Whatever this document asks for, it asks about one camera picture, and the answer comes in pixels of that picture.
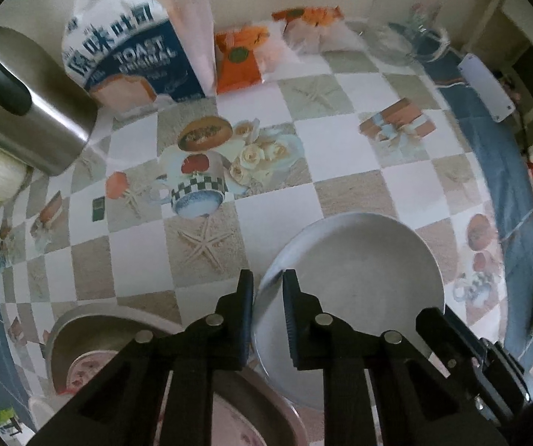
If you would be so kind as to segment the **large white bowl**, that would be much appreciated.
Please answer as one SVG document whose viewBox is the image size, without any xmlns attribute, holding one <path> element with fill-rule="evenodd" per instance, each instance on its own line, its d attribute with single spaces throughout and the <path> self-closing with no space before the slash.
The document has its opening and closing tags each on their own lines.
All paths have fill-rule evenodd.
<svg viewBox="0 0 533 446">
<path fill-rule="evenodd" d="M 355 330 L 400 332 L 428 358 L 415 330 L 422 309 L 445 307 L 432 251 L 405 224 L 377 213 L 341 213 L 312 223 L 277 255 L 257 292 L 253 346 L 268 385 L 301 407 L 324 408 L 321 372 L 293 366 L 282 301 L 282 272 L 296 271 L 303 292 Z"/>
</svg>

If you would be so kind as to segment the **floral round plate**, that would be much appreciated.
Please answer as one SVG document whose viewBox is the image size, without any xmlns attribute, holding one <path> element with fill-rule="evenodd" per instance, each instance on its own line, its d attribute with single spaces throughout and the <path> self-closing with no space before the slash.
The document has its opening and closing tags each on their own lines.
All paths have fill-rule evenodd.
<svg viewBox="0 0 533 446">
<path fill-rule="evenodd" d="M 258 430 L 226 401 L 213 397 L 211 444 L 213 446 L 265 445 Z"/>
</svg>

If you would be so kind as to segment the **stainless steel round tray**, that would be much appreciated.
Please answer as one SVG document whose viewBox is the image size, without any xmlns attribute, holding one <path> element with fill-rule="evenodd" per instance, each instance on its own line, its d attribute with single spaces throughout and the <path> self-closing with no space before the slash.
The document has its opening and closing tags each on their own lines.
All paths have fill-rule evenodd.
<svg viewBox="0 0 533 446">
<path fill-rule="evenodd" d="M 54 392 L 65 392 L 68 369 L 78 356 L 93 350 L 121 351 L 142 330 L 163 337 L 181 332 L 182 327 L 152 313 L 105 303 L 81 305 L 64 313 L 46 344 L 46 368 Z M 215 372 L 213 390 L 214 396 L 226 401 L 258 430 L 265 445 L 309 443 L 296 409 L 251 369 Z"/>
</svg>

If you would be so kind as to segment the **strawberry pattern bowl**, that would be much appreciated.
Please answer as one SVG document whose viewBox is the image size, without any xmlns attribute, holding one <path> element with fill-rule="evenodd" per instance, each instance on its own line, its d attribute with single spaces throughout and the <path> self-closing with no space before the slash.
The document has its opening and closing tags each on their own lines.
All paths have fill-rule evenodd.
<svg viewBox="0 0 533 446">
<path fill-rule="evenodd" d="M 93 350 L 78 356 L 68 369 L 65 392 L 77 394 L 115 355 L 115 350 Z"/>
</svg>

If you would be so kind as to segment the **checkered tablecloth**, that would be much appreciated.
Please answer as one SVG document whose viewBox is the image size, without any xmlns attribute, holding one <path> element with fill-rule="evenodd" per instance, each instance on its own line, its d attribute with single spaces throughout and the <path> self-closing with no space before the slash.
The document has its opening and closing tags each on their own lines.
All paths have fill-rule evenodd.
<svg viewBox="0 0 533 446">
<path fill-rule="evenodd" d="M 186 324 L 261 276 L 303 227 L 346 211 L 398 217 L 436 255 L 446 301 L 524 362 L 533 286 L 533 198 L 508 129 L 490 119 L 448 54 L 393 68 L 364 52 L 305 55 L 275 79 L 132 122 L 101 113 L 63 174 L 35 174 L 0 209 L 0 412 L 30 424 L 27 402 L 54 392 L 46 346 L 55 323 L 89 303 Z M 179 134 L 218 116 L 236 168 L 211 216 L 174 213 L 163 183 Z"/>
</svg>

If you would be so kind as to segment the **orange snack packet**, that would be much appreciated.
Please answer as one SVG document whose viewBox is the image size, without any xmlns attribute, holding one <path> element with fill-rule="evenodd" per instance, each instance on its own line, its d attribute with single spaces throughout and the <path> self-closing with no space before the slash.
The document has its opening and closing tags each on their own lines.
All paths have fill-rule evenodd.
<svg viewBox="0 0 533 446">
<path fill-rule="evenodd" d="M 286 57 L 286 43 L 270 24 L 252 24 L 215 34 L 220 54 L 218 95 L 262 84 Z"/>
<path fill-rule="evenodd" d="M 285 24 L 283 37 L 298 54 L 364 51 L 364 41 L 348 27 L 339 6 L 303 6 L 272 12 Z"/>
</svg>

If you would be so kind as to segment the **toast bread bag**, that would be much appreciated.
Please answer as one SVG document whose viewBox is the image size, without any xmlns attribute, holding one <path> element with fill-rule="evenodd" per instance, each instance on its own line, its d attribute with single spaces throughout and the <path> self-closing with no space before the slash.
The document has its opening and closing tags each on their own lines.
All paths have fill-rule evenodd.
<svg viewBox="0 0 533 446">
<path fill-rule="evenodd" d="M 212 97 L 209 0 L 74 0 L 62 40 L 66 74 L 118 120 Z"/>
</svg>

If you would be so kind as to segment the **clear glass pitcher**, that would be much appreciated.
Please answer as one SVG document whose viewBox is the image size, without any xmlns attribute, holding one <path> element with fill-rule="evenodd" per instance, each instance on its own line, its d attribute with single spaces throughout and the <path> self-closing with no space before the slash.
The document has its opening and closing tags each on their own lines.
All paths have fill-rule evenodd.
<svg viewBox="0 0 533 446">
<path fill-rule="evenodd" d="M 443 0 L 373 0 L 363 38 L 375 58 L 388 65 L 440 59 L 451 45 L 439 23 Z"/>
</svg>

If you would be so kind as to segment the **stainless steel thermos jug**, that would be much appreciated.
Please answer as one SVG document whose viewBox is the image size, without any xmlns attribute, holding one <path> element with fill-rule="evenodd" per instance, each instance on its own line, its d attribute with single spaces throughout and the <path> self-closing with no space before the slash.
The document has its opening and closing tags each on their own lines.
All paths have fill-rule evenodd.
<svg viewBox="0 0 533 446">
<path fill-rule="evenodd" d="M 0 149 L 56 176 L 81 155 L 96 103 L 29 37 L 0 26 Z"/>
</svg>

